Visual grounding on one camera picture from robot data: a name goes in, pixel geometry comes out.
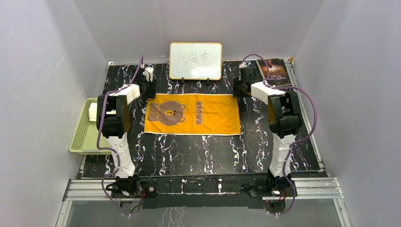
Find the brown and yellow cloth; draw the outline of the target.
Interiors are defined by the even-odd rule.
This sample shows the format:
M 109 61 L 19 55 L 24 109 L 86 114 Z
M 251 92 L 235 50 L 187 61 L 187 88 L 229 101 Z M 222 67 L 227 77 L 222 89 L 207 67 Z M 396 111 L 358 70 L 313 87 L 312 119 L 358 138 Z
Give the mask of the brown and yellow cloth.
M 237 99 L 231 94 L 156 94 L 148 99 L 144 132 L 233 136 L 241 133 Z

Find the white towel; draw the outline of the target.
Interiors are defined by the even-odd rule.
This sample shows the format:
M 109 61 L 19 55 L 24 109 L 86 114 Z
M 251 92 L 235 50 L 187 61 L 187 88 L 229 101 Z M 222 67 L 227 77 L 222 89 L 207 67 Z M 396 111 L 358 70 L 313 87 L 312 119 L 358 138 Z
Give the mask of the white towel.
M 88 119 L 90 122 L 96 122 L 97 118 L 97 103 L 93 102 L 90 104 L 88 109 Z

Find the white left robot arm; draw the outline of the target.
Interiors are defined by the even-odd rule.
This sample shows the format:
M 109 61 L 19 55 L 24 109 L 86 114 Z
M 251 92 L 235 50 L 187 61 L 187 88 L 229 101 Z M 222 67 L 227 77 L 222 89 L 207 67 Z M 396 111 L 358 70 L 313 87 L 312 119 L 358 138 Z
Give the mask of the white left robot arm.
M 96 106 L 96 146 L 99 150 L 111 152 L 115 165 L 114 176 L 123 179 L 133 177 L 135 173 L 128 145 L 131 125 L 129 104 L 139 97 L 154 98 L 156 95 L 154 68 L 141 64 L 134 77 L 139 78 L 137 83 L 131 79 L 116 91 L 100 95 Z

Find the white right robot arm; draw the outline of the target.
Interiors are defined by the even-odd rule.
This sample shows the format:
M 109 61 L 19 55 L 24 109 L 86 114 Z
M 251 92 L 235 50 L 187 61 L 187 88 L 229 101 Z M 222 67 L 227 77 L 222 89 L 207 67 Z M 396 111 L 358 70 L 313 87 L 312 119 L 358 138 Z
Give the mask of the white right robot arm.
M 273 178 L 266 183 L 266 189 L 269 194 L 278 196 L 285 190 L 281 178 L 290 179 L 290 146 L 303 123 L 298 95 L 269 85 L 267 80 L 257 75 L 253 66 L 241 64 L 239 71 L 240 76 L 233 82 L 233 97 L 254 97 L 268 106 L 268 123 L 273 133 L 269 171 Z

